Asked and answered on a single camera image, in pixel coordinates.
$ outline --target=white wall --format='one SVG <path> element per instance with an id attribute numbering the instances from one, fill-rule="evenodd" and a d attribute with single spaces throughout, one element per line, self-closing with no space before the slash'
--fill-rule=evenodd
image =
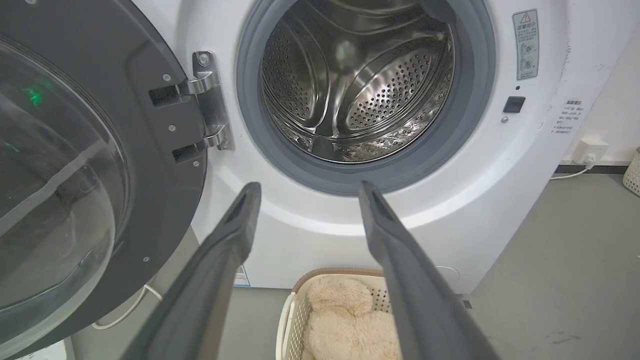
<path id="1" fill-rule="evenodd" d="M 628 165 L 640 146 L 640 28 L 631 36 L 563 164 L 571 163 L 569 155 L 583 137 L 609 143 L 599 165 Z"/>

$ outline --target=brown basket rim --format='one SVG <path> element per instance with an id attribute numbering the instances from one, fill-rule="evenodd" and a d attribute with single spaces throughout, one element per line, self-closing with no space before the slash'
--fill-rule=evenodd
<path id="1" fill-rule="evenodd" d="M 363 276 L 375 276 L 375 277 L 384 277 L 384 274 L 380 270 L 375 269 L 366 269 L 366 268 L 320 268 L 316 270 L 312 270 L 306 273 L 303 277 L 296 282 L 296 285 L 293 287 L 292 291 L 298 293 L 300 288 L 307 282 L 309 279 L 316 277 L 318 275 L 363 275 Z"/>

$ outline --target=floor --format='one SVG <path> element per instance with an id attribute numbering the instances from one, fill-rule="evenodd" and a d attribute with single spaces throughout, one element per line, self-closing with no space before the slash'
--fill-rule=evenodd
<path id="1" fill-rule="evenodd" d="M 622 176 L 551 181 L 468 310 L 502 359 L 635 359 L 640 353 L 640 197 Z M 153 285 L 167 291 L 197 246 L 189 232 Z M 219 360 L 273 359 L 287 290 L 236 288 Z M 130 299 L 108 322 L 124 312 Z M 77 360 L 118 359 L 157 300 L 72 337 Z"/>

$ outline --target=pink fluffy cloth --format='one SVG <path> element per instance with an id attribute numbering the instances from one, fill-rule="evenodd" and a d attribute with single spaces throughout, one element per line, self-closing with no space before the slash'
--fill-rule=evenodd
<path id="1" fill-rule="evenodd" d="M 391 314 L 373 311 L 369 289 L 346 276 L 312 279 L 302 360 L 400 360 Z"/>

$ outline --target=wicker basket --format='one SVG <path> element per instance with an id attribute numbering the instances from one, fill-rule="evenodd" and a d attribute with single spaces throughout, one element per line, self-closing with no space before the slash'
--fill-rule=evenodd
<path id="1" fill-rule="evenodd" d="M 382 272 L 356 268 L 323 268 L 303 276 L 285 301 L 278 324 L 276 360 L 300 360 L 305 348 L 305 328 L 311 307 L 307 300 L 308 281 L 316 277 L 343 275 L 365 284 L 371 291 L 375 311 L 391 312 L 387 283 Z"/>
<path id="2" fill-rule="evenodd" d="M 636 195 L 640 196 L 640 147 L 636 149 L 636 156 L 622 178 L 622 183 Z"/>

